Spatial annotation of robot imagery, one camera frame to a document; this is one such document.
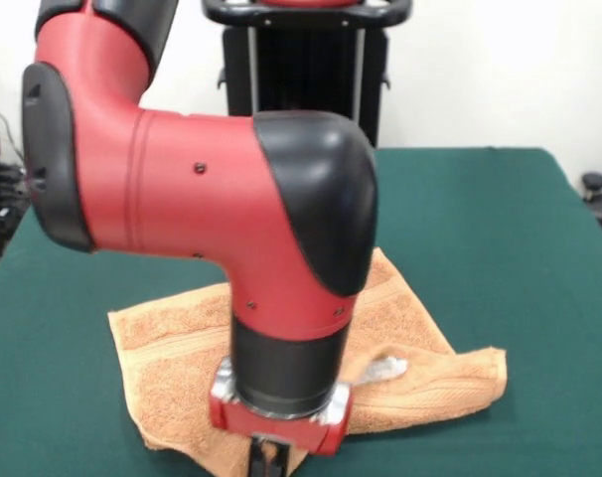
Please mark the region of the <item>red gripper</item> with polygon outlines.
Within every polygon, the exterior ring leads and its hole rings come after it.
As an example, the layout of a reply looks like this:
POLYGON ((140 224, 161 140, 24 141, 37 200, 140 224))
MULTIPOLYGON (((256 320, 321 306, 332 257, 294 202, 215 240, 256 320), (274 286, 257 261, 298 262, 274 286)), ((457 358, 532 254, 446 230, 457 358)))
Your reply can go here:
POLYGON ((248 477, 287 477, 290 445, 311 454, 333 455, 344 440, 353 406, 353 390, 338 382, 328 400, 307 416, 277 416, 241 401, 229 357, 222 358, 210 392, 210 420, 214 428, 252 437, 248 454, 248 477))

